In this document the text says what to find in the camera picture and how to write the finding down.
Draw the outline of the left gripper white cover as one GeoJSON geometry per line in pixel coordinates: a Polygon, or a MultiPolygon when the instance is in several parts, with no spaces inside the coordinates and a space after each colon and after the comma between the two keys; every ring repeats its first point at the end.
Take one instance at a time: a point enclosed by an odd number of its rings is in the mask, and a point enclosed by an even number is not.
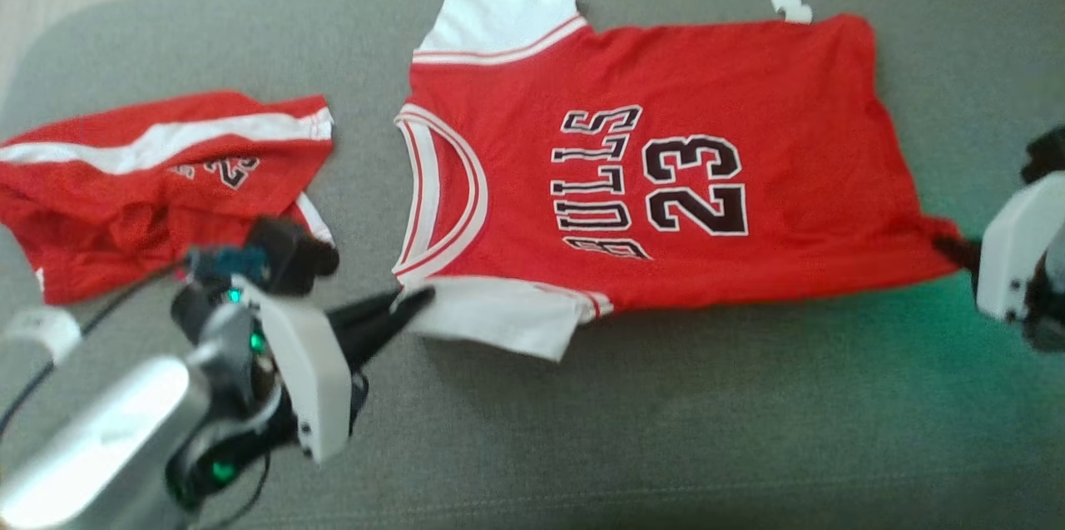
{"type": "Polygon", "coordinates": [[[330,310],[327,319],[304,296],[266,294],[242,275],[233,276],[233,287],[259,322],[290,397],[298,443],[316,464],[349,442],[351,370],[362,369],[436,298],[433,287],[384,292],[330,310]],[[335,336],[344,341],[344,355],[335,336]]]}

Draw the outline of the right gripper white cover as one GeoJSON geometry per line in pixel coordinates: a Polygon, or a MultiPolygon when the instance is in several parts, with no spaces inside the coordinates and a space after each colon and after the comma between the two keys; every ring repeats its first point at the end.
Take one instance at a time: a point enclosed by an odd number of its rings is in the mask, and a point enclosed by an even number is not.
{"type": "Polygon", "coordinates": [[[1063,301],[1064,173],[1048,173],[1007,199],[983,241],[936,235],[934,248],[978,270],[974,303],[1001,321],[1035,319],[1063,301]]]}

